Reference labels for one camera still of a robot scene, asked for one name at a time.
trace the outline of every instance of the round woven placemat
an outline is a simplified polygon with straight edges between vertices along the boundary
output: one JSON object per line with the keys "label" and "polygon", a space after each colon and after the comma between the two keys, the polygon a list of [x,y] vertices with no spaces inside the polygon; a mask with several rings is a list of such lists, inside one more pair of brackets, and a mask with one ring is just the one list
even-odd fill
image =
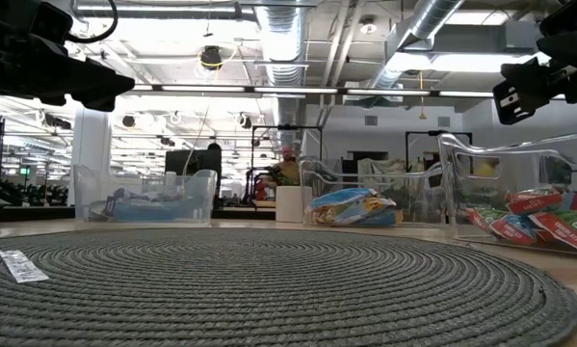
{"label": "round woven placemat", "polygon": [[0,346],[550,346],[577,297],[526,264],[340,232],[86,231],[0,239]]}

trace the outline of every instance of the plastic storage container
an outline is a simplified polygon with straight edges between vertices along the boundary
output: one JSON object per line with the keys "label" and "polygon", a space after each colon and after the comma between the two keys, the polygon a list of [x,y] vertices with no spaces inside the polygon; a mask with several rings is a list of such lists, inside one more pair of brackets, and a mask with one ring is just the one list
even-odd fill
{"label": "plastic storage container", "polygon": [[303,222],[336,227],[440,227],[446,223],[441,175],[439,165],[424,173],[343,174],[317,161],[303,161],[301,183],[308,187],[302,190]]}
{"label": "plastic storage container", "polygon": [[458,240],[577,253],[577,134],[497,148],[438,142]]}
{"label": "plastic storage container", "polygon": [[74,166],[76,220],[209,225],[217,174],[116,177]]}

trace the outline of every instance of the ceiling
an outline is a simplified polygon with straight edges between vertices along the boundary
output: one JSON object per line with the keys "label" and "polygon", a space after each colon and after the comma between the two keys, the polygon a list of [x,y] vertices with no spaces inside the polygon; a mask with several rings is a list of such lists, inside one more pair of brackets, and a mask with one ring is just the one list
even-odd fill
{"label": "ceiling", "polygon": [[[52,0],[53,4],[71,12],[69,0]],[[216,1],[120,1],[119,6],[137,4],[157,6],[198,6],[211,8]],[[222,1],[232,6],[234,3]],[[385,61],[384,45],[393,23],[412,14],[415,1],[368,1],[362,10],[362,16],[370,15],[376,25],[376,31],[369,34],[356,30],[349,49],[348,61],[343,65],[339,84],[363,82],[376,74]],[[104,0],[84,4],[107,6]],[[340,0],[322,0],[307,15],[306,28],[306,86],[320,86],[329,55],[330,40],[336,28]],[[470,1],[467,0],[459,12],[455,13],[447,25],[501,25],[511,16],[525,9],[530,13],[521,20],[534,20],[543,7],[534,6],[527,1]],[[347,27],[351,21],[349,10]],[[101,33],[111,24],[109,13],[91,11],[85,17],[77,17],[74,32],[78,36]],[[205,46],[217,45],[223,57],[223,67],[218,71],[208,71],[201,67],[198,54]],[[121,18],[117,30],[106,40],[93,44],[74,44],[68,42],[66,48],[76,59],[91,58],[115,69],[118,73],[137,80],[137,84],[217,84],[217,85],[266,85],[265,60],[260,44],[258,25],[252,21],[191,19],[184,15],[176,19],[159,19],[152,15],[144,18]],[[399,83],[408,89],[438,89],[475,92],[490,92],[492,86],[501,80],[496,72],[453,72],[427,69],[421,74],[406,72]],[[456,110],[466,109],[474,100],[453,98],[406,97],[396,106],[410,108],[420,106],[421,102],[430,106],[453,106]],[[238,97],[194,97],[168,95],[124,95],[118,99],[114,112],[113,166],[118,172],[132,174],[156,174],[163,168],[163,152],[174,148],[206,148],[214,140],[228,152],[225,167],[236,177],[243,177],[249,162],[249,144],[251,131],[238,124],[241,115],[249,117],[253,124],[274,125],[273,99]],[[32,161],[36,152],[51,150],[55,166],[66,167],[68,153],[71,152],[72,131],[55,129],[42,125],[45,114],[54,115],[75,126],[75,114],[78,104],[69,100],[64,107],[42,105],[37,100],[24,100],[0,96],[0,118],[6,120],[6,132],[11,135],[6,157],[11,161],[26,164]],[[124,116],[137,119],[134,127],[122,124]],[[342,130],[342,123],[336,121],[333,127]],[[196,141],[198,132],[201,140]],[[163,135],[175,142],[174,147],[166,147],[154,135]],[[267,134],[271,140],[275,134]],[[23,154],[19,141],[31,149]],[[263,141],[257,149],[256,165],[265,165],[273,161],[275,141]],[[124,165],[127,162],[139,162],[138,165]]]}

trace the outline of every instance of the gray rope mat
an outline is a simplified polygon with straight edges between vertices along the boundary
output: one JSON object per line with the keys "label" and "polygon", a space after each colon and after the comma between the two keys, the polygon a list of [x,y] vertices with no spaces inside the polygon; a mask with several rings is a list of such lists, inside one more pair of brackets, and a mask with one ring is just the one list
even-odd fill
{"label": "gray rope mat", "polygon": [[0,346],[551,346],[577,296],[469,248],[339,232],[86,231],[0,239]]}

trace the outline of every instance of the clear plastic bin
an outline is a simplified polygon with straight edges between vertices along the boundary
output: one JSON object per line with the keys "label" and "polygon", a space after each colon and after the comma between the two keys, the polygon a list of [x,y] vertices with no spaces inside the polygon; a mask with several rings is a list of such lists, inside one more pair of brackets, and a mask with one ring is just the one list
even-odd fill
{"label": "clear plastic bin", "polygon": [[[439,165],[424,173],[364,175],[334,173],[320,162],[303,161],[303,222],[335,227],[441,227],[446,224],[441,175]],[[328,201],[317,200],[331,193],[345,195],[341,198],[345,200],[335,201],[338,206],[332,208]],[[382,200],[369,200],[373,196]],[[387,205],[385,199],[396,205]]]}
{"label": "clear plastic bin", "polygon": [[577,134],[497,148],[438,142],[458,240],[577,254]]}
{"label": "clear plastic bin", "polygon": [[217,173],[117,177],[74,166],[76,220],[210,225]]}

